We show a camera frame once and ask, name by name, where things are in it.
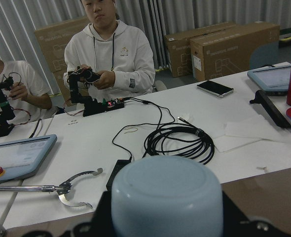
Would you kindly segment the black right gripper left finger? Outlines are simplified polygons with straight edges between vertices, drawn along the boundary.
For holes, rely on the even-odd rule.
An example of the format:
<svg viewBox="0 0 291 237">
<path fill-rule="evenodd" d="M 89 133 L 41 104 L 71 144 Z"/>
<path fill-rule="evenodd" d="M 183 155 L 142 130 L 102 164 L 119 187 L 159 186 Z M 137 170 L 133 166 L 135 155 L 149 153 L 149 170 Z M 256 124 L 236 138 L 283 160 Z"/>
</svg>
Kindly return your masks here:
<svg viewBox="0 0 291 237">
<path fill-rule="evenodd" d="M 111 222 L 111 191 L 102 193 L 91 221 Z"/>
</svg>

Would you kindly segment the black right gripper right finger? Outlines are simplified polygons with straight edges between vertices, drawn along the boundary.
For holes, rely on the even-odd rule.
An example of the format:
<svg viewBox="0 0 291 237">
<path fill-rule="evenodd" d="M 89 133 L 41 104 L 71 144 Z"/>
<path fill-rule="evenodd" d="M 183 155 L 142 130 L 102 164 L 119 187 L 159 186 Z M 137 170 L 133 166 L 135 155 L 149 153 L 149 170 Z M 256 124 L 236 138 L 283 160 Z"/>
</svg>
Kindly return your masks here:
<svg viewBox="0 0 291 237">
<path fill-rule="evenodd" d="M 249 219 L 238 206 L 222 191 L 224 222 L 247 222 Z"/>
</svg>

